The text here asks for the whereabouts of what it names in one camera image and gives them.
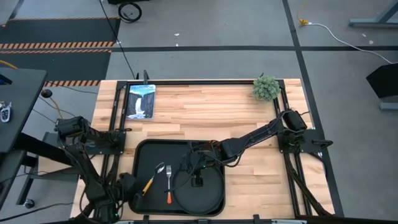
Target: wooden table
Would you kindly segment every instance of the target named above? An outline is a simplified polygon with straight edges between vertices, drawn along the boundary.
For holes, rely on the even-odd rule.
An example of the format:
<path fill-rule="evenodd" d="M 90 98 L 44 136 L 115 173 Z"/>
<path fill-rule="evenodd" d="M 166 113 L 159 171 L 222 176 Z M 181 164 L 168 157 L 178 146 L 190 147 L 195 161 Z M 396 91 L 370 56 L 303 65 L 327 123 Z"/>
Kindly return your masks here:
<path fill-rule="evenodd" d="M 290 107 L 300 113 L 308 111 L 300 80 L 284 81 Z M 99 87 L 91 125 L 100 131 L 109 128 L 116 82 L 102 81 Z M 125 123 L 125 128 L 132 128 L 132 131 L 127 134 L 119 173 L 132 172 L 135 148 L 144 139 L 223 140 L 240 137 L 267 124 L 275 118 L 274 105 L 256 101 L 251 92 L 251 85 L 158 85 L 154 119 Z M 119 125 L 123 96 L 121 93 L 115 128 Z M 312 127 L 308 113 L 303 115 L 303 119 L 308 127 Z M 322 163 L 308 154 L 302 154 L 301 159 L 308 188 L 324 208 L 333 213 Z M 103 156 L 93 159 L 98 173 L 102 160 Z M 226 167 L 225 172 L 225 208 L 211 218 L 252 219 L 254 214 L 259 214 L 260 218 L 294 217 L 284 158 L 279 152 L 276 137 L 247 149 L 240 164 L 235 168 Z M 71 217 L 80 212 L 78 204 L 84 186 L 84 182 L 79 180 Z M 300 211 L 304 214 L 302 196 L 299 188 L 296 189 Z M 122 220 L 142 220 L 142 217 L 124 204 Z M 186 220 L 197 217 L 151 215 L 150 219 Z"/>

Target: orange handle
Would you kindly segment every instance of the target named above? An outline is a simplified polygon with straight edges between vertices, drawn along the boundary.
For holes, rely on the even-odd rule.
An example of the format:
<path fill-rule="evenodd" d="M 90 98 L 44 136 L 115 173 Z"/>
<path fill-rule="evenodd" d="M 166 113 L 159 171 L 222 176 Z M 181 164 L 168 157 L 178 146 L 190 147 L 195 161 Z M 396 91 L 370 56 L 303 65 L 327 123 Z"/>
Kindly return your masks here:
<path fill-rule="evenodd" d="M 153 181 L 154 181 L 154 178 L 151 178 L 151 180 L 148 181 L 148 184 L 145 186 L 144 190 L 142 191 L 142 195 L 145 195 L 145 193 L 147 192 L 147 190 L 149 189 L 149 187 Z"/>
<path fill-rule="evenodd" d="M 167 194 L 167 203 L 172 203 L 172 194 L 170 192 Z"/>

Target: black caster wheel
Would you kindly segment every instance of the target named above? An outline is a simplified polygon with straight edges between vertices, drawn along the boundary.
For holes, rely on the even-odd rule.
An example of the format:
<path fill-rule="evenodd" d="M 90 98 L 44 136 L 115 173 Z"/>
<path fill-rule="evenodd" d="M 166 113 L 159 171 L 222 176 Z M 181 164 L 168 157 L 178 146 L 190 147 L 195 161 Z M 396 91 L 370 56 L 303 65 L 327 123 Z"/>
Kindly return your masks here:
<path fill-rule="evenodd" d="M 27 209 L 31 209 L 35 206 L 35 202 L 31 199 L 26 199 L 24 203 L 24 207 Z"/>
<path fill-rule="evenodd" d="M 124 7 L 129 11 L 129 14 L 123 11 Z M 141 8 L 139 7 L 139 5 L 137 5 L 134 2 L 125 2 L 119 6 L 119 17 L 123 22 L 126 23 L 137 22 L 141 18 L 141 16 L 142 16 Z"/>

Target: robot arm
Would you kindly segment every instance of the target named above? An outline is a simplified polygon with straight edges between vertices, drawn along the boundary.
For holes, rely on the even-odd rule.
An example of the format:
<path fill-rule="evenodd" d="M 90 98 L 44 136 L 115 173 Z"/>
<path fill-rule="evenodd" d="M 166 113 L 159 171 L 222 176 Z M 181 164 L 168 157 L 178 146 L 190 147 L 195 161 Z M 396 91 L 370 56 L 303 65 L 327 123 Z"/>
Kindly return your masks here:
<path fill-rule="evenodd" d="M 97 131 L 90 127 L 89 122 L 79 116 L 71 119 L 58 119 L 55 130 L 58 132 L 58 143 L 65 154 L 70 158 L 80 177 L 85 182 L 85 194 L 89 204 L 74 219 L 88 219 L 94 209 L 99 209 L 99 221 L 114 223 L 119 220 L 119 201 L 128 201 L 129 192 L 133 189 L 135 178 L 131 174 L 120 174 L 116 184 L 110 184 L 98 175 L 85 151 L 85 144 L 97 145 L 101 148 L 112 147 L 118 144 L 121 138 L 119 131 Z"/>
<path fill-rule="evenodd" d="M 228 164 L 238 160 L 247 148 L 279 134 L 299 136 L 306 129 L 307 125 L 299 112 L 292 110 L 281 112 L 276 119 L 245 136 L 210 141 L 194 147 L 186 156 L 187 170 L 197 177 L 200 175 L 200 170 L 207 167 L 215 165 L 234 167 Z"/>

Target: yellow cable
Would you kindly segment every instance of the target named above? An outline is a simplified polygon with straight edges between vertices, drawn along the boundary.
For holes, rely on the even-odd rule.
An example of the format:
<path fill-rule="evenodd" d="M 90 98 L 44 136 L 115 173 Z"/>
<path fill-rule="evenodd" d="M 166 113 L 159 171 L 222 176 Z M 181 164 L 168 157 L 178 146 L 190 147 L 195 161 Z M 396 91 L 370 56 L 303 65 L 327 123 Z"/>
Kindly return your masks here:
<path fill-rule="evenodd" d="M 60 107 L 58 106 L 58 103 L 55 102 L 55 100 L 52 97 L 50 97 L 50 100 L 55 104 L 55 107 L 57 108 L 58 114 L 60 115 L 61 119 L 63 119 L 63 116 L 61 114 Z"/>
<path fill-rule="evenodd" d="M 10 63 L 5 62 L 5 61 L 3 61 L 3 60 L 0 60 L 0 63 L 1 63 L 1 64 L 4 64 L 4 65 L 7 65 L 7 66 L 10 67 L 10 68 L 18 69 L 17 67 L 15 67 L 15 66 L 11 65 Z M 58 114 L 60 115 L 61 119 L 63 119 L 63 116 L 62 116 L 62 114 L 61 114 L 60 107 L 58 106 L 58 103 L 55 102 L 55 100 L 54 100 L 52 97 L 50 97 L 50 100 L 55 104 L 55 107 L 57 108 Z"/>
<path fill-rule="evenodd" d="M 307 3 L 307 1 L 306 1 L 306 0 L 303 0 L 303 1 L 301 2 L 301 5 L 300 5 L 298 11 L 297 11 L 297 19 L 298 19 L 298 21 L 300 21 L 300 24 L 301 24 L 301 25 L 308 24 L 308 20 L 306 20 L 306 19 L 300 19 L 300 16 L 299 16 L 300 13 L 301 13 L 301 11 L 303 10 L 303 8 L 304 8 L 304 6 L 305 6 L 305 3 Z"/>
<path fill-rule="evenodd" d="M 0 63 L 3 64 L 3 65 L 7 65 L 7 66 L 10 67 L 10 68 L 18 69 L 17 67 L 15 67 L 15 66 L 11 65 L 10 63 L 5 62 L 5 61 L 3 61 L 3 60 L 0 60 Z"/>

